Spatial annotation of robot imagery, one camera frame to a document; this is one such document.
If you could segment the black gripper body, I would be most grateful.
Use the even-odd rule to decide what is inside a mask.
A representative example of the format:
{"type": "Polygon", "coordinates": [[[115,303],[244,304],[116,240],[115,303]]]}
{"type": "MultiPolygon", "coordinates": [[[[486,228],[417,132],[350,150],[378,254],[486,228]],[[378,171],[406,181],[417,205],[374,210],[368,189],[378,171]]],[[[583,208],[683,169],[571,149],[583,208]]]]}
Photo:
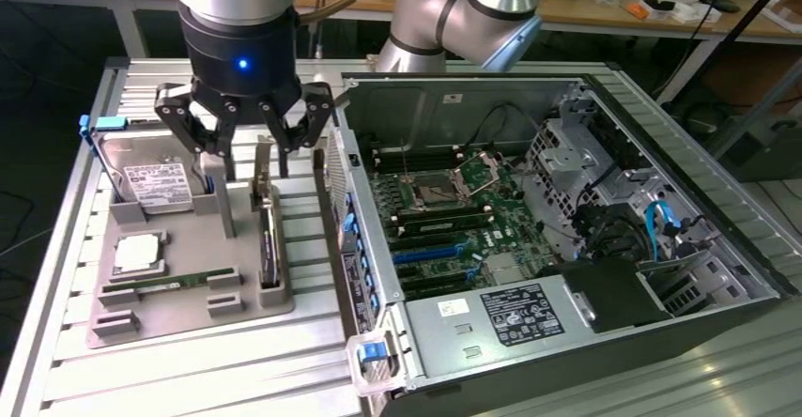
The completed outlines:
{"type": "Polygon", "coordinates": [[[194,76],[203,87],[227,97],[292,107],[302,94],[295,9],[256,25],[215,23],[186,6],[179,16],[194,76]]]}

